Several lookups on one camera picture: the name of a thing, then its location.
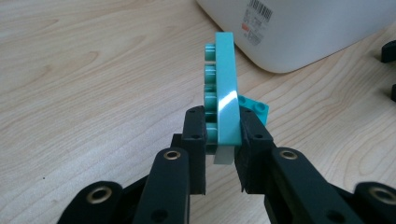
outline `teal lego brick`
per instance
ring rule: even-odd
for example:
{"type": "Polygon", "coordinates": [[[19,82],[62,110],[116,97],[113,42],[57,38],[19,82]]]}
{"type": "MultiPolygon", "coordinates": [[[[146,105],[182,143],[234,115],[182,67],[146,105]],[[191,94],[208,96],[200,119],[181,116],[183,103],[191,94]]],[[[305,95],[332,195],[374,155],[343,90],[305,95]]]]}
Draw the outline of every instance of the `teal lego brick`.
{"type": "Polygon", "coordinates": [[[259,117],[260,121],[262,122],[262,125],[267,124],[268,113],[270,110],[270,107],[268,105],[249,99],[243,95],[239,95],[238,99],[239,105],[246,107],[256,113],[257,117],[259,117]]]}
{"type": "Polygon", "coordinates": [[[242,145],[233,34],[216,33],[216,43],[205,45],[205,60],[213,62],[205,65],[208,144],[217,146],[215,164],[231,164],[242,145]]]}

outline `barcode label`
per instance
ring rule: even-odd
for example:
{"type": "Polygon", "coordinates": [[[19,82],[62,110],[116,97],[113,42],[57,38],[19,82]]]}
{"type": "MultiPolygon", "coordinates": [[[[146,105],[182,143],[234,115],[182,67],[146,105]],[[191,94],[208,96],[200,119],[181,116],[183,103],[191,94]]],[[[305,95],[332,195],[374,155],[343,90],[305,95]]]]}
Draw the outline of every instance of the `barcode label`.
{"type": "Polygon", "coordinates": [[[266,7],[259,0],[250,0],[249,6],[254,8],[256,12],[259,13],[267,22],[271,19],[273,11],[266,7]]]}
{"type": "Polygon", "coordinates": [[[262,36],[257,36],[254,32],[249,32],[247,35],[247,40],[250,42],[253,46],[256,46],[262,42],[262,36]]]}

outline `screw hole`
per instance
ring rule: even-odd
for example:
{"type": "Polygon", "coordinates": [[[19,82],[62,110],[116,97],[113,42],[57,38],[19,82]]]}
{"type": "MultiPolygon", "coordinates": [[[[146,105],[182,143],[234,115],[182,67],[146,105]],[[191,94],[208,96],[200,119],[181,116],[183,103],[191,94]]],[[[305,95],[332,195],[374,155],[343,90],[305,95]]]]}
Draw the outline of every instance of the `screw hole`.
{"type": "Polygon", "coordinates": [[[111,188],[107,186],[101,186],[96,189],[93,189],[87,195],[87,201],[92,204],[103,203],[108,198],[110,198],[111,194],[112,194],[111,188]]]}
{"type": "Polygon", "coordinates": [[[173,160],[177,160],[180,157],[180,152],[178,152],[178,151],[167,151],[167,152],[165,152],[165,154],[163,154],[163,156],[167,160],[173,161],[173,160]]]}
{"type": "Polygon", "coordinates": [[[341,213],[333,210],[328,211],[326,217],[334,223],[344,223],[346,221],[345,217],[341,213]]]}
{"type": "Polygon", "coordinates": [[[297,154],[292,151],[283,150],[280,152],[280,156],[287,160],[296,160],[298,158],[297,154]]]}
{"type": "Polygon", "coordinates": [[[168,218],[168,212],[163,209],[155,210],[154,212],[151,213],[151,220],[153,220],[156,223],[160,223],[165,221],[168,218]]]}
{"type": "Polygon", "coordinates": [[[379,187],[371,187],[369,189],[370,194],[379,200],[381,203],[387,203],[391,205],[396,205],[396,195],[387,189],[379,187]]]}

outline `black plastic part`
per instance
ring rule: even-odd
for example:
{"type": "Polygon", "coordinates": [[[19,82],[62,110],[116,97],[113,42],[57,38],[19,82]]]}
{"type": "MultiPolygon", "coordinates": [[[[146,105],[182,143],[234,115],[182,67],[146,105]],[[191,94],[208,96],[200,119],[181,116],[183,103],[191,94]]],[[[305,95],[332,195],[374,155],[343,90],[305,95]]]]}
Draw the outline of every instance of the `black plastic part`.
{"type": "Polygon", "coordinates": [[[396,84],[394,84],[392,86],[392,91],[390,94],[390,99],[392,99],[392,101],[396,102],[396,84]]]}
{"type": "Polygon", "coordinates": [[[381,63],[396,61],[396,40],[388,42],[381,49],[381,63]]]}
{"type": "Polygon", "coordinates": [[[146,186],[148,175],[134,182],[123,190],[122,199],[117,208],[112,223],[130,224],[134,220],[137,206],[140,202],[143,189],[146,186]]]}
{"type": "Polygon", "coordinates": [[[174,134],[171,147],[181,147],[189,153],[191,194],[205,194],[206,140],[205,108],[196,106],[187,110],[183,134],[174,134]]]}
{"type": "Polygon", "coordinates": [[[353,201],[365,223],[396,223],[395,189],[375,182],[359,183],[353,201]]]}
{"type": "Polygon", "coordinates": [[[264,206],[271,223],[292,223],[291,211],[280,193],[265,195],[264,206]]]}
{"type": "Polygon", "coordinates": [[[78,193],[58,223],[114,223],[121,197],[122,187],[119,184],[106,181],[93,183],[78,193]]]}
{"type": "Polygon", "coordinates": [[[294,223],[363,223],[303,153],[280,147],[268,158],[271,176],[294,223]]]}
{"type": "Polygon", "coordinates": [[[189,155],[177,147],[160,151],[148,175],[134,224],[189,223],[189,155]]]}
{"type": "Polygon", "coordinates": [[[240,107],[242,146],[235,156],[235,167],[242,190],[248,194],[264,194],[268,183],[264,159],[275,148],[274,139],[256,114],[240,107]]]}

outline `table surface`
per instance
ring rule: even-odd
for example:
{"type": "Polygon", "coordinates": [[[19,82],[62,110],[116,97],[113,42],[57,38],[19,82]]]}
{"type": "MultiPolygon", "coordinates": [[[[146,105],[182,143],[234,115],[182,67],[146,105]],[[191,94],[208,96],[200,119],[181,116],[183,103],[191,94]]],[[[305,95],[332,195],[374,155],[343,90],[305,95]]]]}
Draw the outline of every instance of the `table surface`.
{"type": "MultiPolygon", "coordinates": [[[[124,187],[203,104],[204,45],[219,27],[190,1],[0,3],[0,222],[55,223],[84,187],[124,187]]],[[[301,150],[334,185],[396,188],[396,23],[286,75],[236,50],[239,93],[270,106],[278,146],[301,150]]],[[[268,223],[233,165],[206,160],[191,223],[268,223]]]]}

